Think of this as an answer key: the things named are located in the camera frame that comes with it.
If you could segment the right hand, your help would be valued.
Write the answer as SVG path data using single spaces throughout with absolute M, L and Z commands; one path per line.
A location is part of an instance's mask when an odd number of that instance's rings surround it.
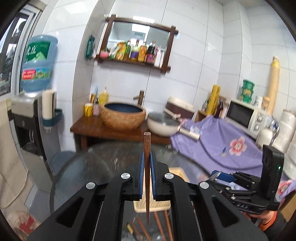
M 260 225 L 258 226 L 261 231 L 267 230 L 275 222 L 278 212 L 265 210 L 262 214 L 252 214 L 243 212 L 243 214 L 251 220 L 251 218 L 259 218 L 261 220 Z

